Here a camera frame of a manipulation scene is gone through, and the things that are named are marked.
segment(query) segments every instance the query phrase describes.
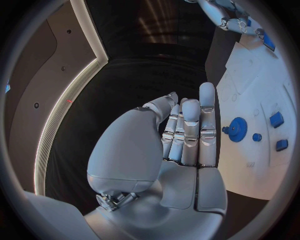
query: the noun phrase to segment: gray wall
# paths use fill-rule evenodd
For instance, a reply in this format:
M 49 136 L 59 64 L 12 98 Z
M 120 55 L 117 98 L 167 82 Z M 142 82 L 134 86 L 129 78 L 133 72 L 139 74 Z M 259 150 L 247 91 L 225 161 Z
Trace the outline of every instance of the gray wall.
M 10 160 L 25 190 L 34 192 L 36 151 L 52 108 L 95 58 L 69 2 L 48 18 L 24 49 L 6 97 L 5 127 Z

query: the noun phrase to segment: led light strip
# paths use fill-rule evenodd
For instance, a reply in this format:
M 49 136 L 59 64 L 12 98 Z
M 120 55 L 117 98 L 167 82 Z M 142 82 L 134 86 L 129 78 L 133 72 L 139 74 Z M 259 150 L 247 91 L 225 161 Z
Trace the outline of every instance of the led light strip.
M 97 59 L 93 60 L 72 80 L 54 105 L 42 130 L 36 151 L 34 164 L 34 192 L 36 195 L 45 196 L 48 158 L 61 122 L 74 100 L 101 68 Z

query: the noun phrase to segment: blue gear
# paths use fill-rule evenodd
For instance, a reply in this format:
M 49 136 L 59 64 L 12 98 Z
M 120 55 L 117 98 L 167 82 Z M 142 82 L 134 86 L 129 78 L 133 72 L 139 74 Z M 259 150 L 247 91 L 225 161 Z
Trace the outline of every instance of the blue gear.
M 232 120 L 229 128 L 226 127 L 228 131 L 223 131 L 228 134 L 229 139 L 235 143 L 238 143 L 244 139 L 247 134 L 248 125 L 245 119 L 242 117 L 236 117 Z

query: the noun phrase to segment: gear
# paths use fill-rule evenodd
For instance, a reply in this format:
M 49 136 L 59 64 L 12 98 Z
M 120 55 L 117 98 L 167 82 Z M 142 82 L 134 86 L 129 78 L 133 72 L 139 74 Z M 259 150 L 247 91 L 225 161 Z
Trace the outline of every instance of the gear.
M 232 120 L 229 127 L 223 127 L 223 132 L 228 134 L 229 139 L 238 143 L 244 139 L 247 134 L 248 125 L 242 117 L 236 117 Z

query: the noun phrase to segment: blue button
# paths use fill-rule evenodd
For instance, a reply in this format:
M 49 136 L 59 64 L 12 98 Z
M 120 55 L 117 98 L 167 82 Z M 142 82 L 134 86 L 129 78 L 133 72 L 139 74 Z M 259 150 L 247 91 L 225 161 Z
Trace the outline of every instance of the blue button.
M 287 149 L 288 145 L 289 145 L 289 143 L 288 143 L 287 139 L 280 140 L 276 143 L 276 151 L 280 152 L 284 149 Z
M 282 114 L 278 111 L 273 116 L 270 117 L 270 122 L 274 128 L 278 128 L 285 121 L 284 121 L 284 117 L 282 116 Z
M 262 135 L 259 134 L 259 133 L 254 133 L 253 136 L 252 136 L 252 139 L 254 142 L 260 142 L 262 140 Z

